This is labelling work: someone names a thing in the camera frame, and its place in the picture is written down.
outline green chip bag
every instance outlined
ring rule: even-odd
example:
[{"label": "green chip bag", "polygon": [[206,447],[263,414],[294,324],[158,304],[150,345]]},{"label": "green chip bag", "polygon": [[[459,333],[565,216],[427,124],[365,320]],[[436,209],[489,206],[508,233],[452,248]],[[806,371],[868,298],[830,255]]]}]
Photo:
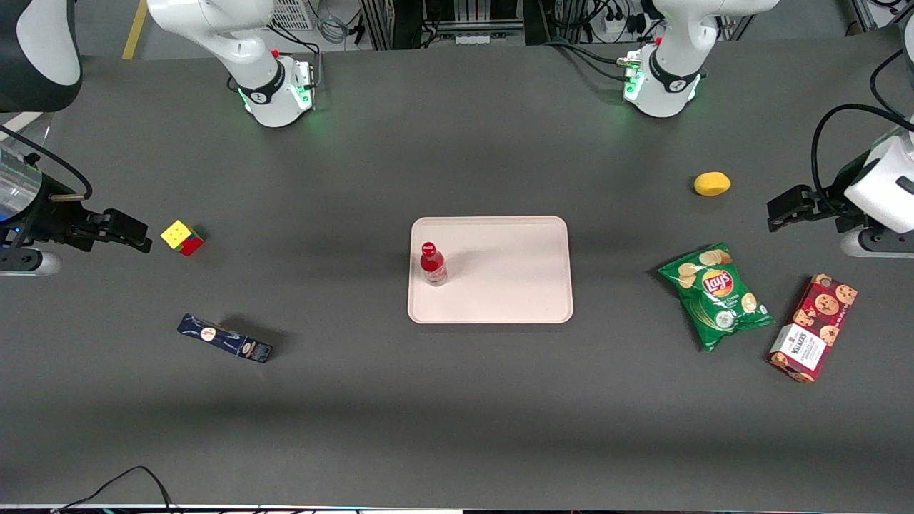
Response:
[{"label": "green chip bag", "polygon": [[676,285],[705,351],[716,348],[724,336],[774,323],[765,305],[740,280],[722,242],[670,262],[660,274]]}]

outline lay's logo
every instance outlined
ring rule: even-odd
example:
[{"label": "lay's logo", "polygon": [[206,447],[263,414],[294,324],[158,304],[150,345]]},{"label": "lay's logo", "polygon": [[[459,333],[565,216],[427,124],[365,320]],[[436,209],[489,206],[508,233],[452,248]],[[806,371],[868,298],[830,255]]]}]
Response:
[{"label": "lay's logo", "polygon": [[714,296],[726,296],[733,291],[733,277],[723,270],[705,273],[701,284],[705,286],[705,291]]}]

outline tray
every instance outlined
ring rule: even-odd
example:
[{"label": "tray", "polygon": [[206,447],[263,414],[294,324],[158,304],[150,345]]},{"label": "tray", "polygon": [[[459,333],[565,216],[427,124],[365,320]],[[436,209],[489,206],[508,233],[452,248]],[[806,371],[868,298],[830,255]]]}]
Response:
[{"label": "tray", "polygon": [[[425,241],[444,255],[444,285],[422,276]],[[565,323],[574,312],[562,218],[422,218],[412,226],[409,254],[407,309],[416,323]]]}]

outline bottle label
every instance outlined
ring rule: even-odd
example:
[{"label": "bottle label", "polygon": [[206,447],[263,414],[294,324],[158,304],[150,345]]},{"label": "bottle label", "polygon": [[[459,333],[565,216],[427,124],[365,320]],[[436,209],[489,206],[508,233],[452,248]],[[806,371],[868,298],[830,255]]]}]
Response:
[{"label": "bottle label", "polygon": [[433,271],[433,272],[426,272],[426,273],[425,273],[425,277],[426,277],[426,278],[428,279],[428,281],[429,281],[430,283],[432,283],[432,284],[437,284],[437,283],[440,283],[440,282],[444,282],[444,281],[448,278],[448,269],[447,269],[447,266],[445,266],[444,264],[442,264],[442,265],[441,265],[441,268],[438,268],[437,270],[435,270],[435,271]]}]

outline cookie box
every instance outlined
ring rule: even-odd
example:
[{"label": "cookie box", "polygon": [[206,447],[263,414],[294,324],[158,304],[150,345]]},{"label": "cookie box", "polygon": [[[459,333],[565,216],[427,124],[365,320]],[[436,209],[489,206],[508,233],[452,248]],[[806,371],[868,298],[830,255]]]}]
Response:
[{"label": "cookie box", "polygon": [[266,362],[270,357],[270,352],[273,351],[272,346],[261,343],[253,337],[244,336],[190,314],[184,315],[181,324],[177,326],[177,331],[185,336],[205,341],[216,348],[224,349],[242,359]]},{"label": "cookie box", "polygon": [[815,382],[856,296],[853,287],[815,275],[775,339],[769,362],[798,382]]}]

